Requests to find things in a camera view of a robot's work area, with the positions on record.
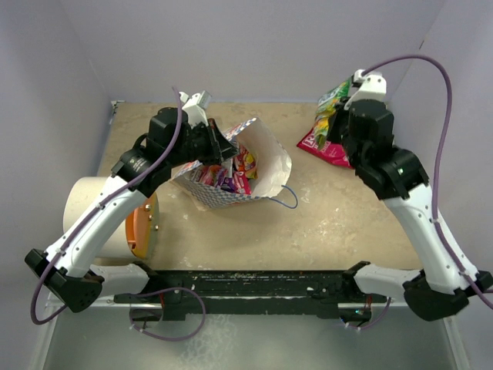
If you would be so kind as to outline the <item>green yellow candy packet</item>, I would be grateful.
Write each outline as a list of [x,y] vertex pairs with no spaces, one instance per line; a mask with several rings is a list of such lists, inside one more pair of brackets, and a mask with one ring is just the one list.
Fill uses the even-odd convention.
[[327,142],[329,120],[336,113],[336,105],[345,97],[348,97],[352,78],[346,79],[333,89],[324,93],[317,102],[313,134],[317,148],[320,150]]

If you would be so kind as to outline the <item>pink cookie snack packet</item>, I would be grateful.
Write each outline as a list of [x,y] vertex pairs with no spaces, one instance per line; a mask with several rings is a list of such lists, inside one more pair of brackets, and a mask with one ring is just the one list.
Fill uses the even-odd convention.
[[313,129],[297,143],[297,148],[333,166],[351,169],[344,149],[340,144],[326,142],[321,149],[318,149]]

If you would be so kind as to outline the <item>blue checkered paper bag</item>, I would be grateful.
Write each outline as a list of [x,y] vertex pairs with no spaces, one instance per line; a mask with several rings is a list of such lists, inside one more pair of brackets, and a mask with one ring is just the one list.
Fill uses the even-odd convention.
[[174,175],[173,183],[201,210],[261,199],[279,203],[277,196],[288,188],[292,159],[268,126],[252,118],[224,136],[238,149],[236,156],[220,165],[188,163]]

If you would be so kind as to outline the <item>purple white snack packet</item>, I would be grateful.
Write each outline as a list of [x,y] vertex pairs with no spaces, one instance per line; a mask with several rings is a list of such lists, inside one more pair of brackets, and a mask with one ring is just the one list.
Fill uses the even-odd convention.
[[228,169],[220,167],[216,172],[214,187],[228,193],[237,193],[239,187],[235,175],[236,172],[234,170],[230,173]]

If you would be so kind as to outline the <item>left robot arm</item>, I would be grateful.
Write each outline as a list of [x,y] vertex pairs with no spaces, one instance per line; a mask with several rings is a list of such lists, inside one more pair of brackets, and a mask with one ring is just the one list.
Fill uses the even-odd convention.
[[74,313],[104,295],[133,294],[141,302],[152,301],[159,285],[143,262],[98,266],[93,263],[96,255],[119,225],[170,179],[173,168],[194,161],[220,165],[237,153],[213,119],[190,123],[181,109],[162,108],[149,121],[148,132],[121,155],[89,208],[45,251],[29,251],[26,264],[39,285]]

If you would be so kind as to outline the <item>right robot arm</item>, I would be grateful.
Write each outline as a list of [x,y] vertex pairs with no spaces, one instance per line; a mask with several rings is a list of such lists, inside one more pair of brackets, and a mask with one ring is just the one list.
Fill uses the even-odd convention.
[[361,301],[368,294],[402,298],[421,319],[456,315],[492,286],[459,247],[441,213],[418,157],[394,145],[394,116],[383,102],[348,98],[334,106],[327,138],[339,143],[355,174],[399,221],[422,264],[399,270],[360,262],[346,273],[344,296]]

